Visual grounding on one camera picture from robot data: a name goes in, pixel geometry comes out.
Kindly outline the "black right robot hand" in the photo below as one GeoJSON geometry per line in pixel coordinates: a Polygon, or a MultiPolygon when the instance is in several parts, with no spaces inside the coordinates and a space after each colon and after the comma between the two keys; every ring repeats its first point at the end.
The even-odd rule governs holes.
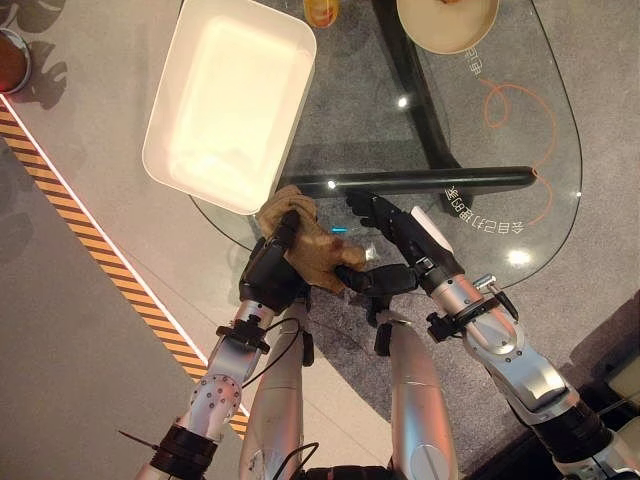
{"type": "Polygon", "coordinates": [[[369,325],[378,325],[377,315],[390,308],[394,296],[417,288],[430,295],[441,284],[465,273],[453,253],[436,241],[409,212],[364,190],[349,191],[346,203],[363,226],[378,229],[406,260],[404,264],[368,271],[357,271],[346,265],[335,268],[343,284],[369,299],[366,307],[369,325]]]}

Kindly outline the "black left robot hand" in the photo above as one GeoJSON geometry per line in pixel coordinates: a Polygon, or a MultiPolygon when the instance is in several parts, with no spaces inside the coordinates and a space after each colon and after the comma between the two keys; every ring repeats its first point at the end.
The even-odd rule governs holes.
{"type": "Polygon", "coordinates": [[[241,301],[253,301],[281,314],[295,300],[306,282],[287,261],[285,254],[293,247],[300,216],[287,211],[268,238],[254,247],[239,281],[241,301]]]}

